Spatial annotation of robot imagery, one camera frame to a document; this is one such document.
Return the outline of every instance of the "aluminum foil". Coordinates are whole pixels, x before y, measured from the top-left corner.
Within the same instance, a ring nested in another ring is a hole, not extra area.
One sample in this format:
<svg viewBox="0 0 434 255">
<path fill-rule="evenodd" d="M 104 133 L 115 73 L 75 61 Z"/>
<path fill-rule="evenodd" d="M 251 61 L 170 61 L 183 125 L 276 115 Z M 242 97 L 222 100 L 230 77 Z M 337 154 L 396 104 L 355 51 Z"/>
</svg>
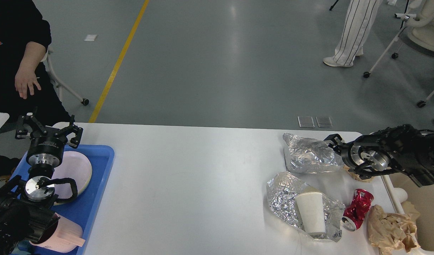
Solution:
<svg viewBox="0 0 434 255">
<path fill-rule="evenodd" d="M 316 240 L 341 239 L 340 220 L 345 211 L 345 205 L 323 194 L 324 223 L 326 234 L 310 235 L 305 232 L 301 215 L 297 209 L 295 197 L 304 192 L 318 191 L 303 180 L 289 172 L 280 172 L 267 183 L 267 202 L 272 212 L 280 219 L 295 227 L 302 233 Z"/>
<path fill-rule="evenodd" d="M 295 173 L 336 172 L 343 168 L 341 156 L 324 141 L 283 134 L 286 168 Z"/>
</svg>

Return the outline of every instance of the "gray floor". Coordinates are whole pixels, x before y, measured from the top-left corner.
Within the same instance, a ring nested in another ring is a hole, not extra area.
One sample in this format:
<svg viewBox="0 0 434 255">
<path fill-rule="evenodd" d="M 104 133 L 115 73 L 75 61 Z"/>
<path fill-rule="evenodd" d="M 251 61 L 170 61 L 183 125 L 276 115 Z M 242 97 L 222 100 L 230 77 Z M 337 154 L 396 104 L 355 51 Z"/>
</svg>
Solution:
<svg viewBox="0 0 434 255">
<path fill-rule="evenodd" d="M 58 75 L 91 101 L 66 93 L 65 108 L 86 122 L 144 2 L 34 2 L 51 24 Z M 151 0 L 97 122 L 300 129 L 297 116 L 331 116 L 335 131 L 434 129 L 434 97 L 415 106 L 434 89 L 434 58 L 403 47 L 362 78 L 399 29 L 393 13 L 405 1 L 382 3 L 355 66 L 322 63 L 348 2 L 329 11 L 328 0 Z M 0 135 L 3 152 L 19 144 L 11 139 Z"/>
</svg>

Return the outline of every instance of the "soda can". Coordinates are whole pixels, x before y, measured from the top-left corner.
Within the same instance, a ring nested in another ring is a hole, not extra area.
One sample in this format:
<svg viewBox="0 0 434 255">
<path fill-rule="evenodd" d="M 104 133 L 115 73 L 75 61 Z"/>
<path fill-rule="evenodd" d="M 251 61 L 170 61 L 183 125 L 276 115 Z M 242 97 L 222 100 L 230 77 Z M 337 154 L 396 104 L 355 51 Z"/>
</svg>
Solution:
<svg viewBox="0 0 434 255">
<path fill-rule="evenodd" d="M 363 189 L 356 189 L 354 191 L 353 200 L 351 205 L 345 209 L 341 221 L 343 227 L 349 231 L 356 231 L 360 228 L 365 218 L 365 214 L 370 210 L 373 195 Z"/>
</svg>

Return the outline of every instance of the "pink container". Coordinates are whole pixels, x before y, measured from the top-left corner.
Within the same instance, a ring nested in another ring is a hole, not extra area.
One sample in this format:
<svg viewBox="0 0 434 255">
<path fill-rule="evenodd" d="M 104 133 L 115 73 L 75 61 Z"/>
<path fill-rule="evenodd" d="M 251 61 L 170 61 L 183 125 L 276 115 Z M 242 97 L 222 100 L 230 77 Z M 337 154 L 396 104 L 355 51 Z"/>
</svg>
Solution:
<svg viewBox="0 0 434 255">
<path fill-rule="evenodd" d="M 77 223 L 70 221 L 59 214 L 56 214 L 60 219 L 55 232 L 45 242 L 32 245 L 54 250 L 61 253 L 67 253 L 74 250 L 77 246 L 82 247 L 84 239 L 81 238 L 83 230 Z"/>
</svg>

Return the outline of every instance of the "white sneaker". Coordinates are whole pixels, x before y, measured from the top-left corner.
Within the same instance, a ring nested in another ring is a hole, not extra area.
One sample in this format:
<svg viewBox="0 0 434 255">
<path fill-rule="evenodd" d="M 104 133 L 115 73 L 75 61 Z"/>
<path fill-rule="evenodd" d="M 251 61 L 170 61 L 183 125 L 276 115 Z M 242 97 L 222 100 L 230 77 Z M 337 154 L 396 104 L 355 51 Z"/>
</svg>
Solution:
<svg viewBox="0 0 434 255">
<path fill-rule="evenodd" d="M 353 66 L 353 63 L 350 63 L 349 65 L 340 65 L 337 64 L 337 62 L 334 61 L 334 57 L 328 57 L 328 58 L 323 58 L 323 62 L 328 65 L 328 66 L 333 66 L 333 67 L 337 67 L 337 66 L 341 66 L 341 67 L 351 67 Z"/>
</svg>

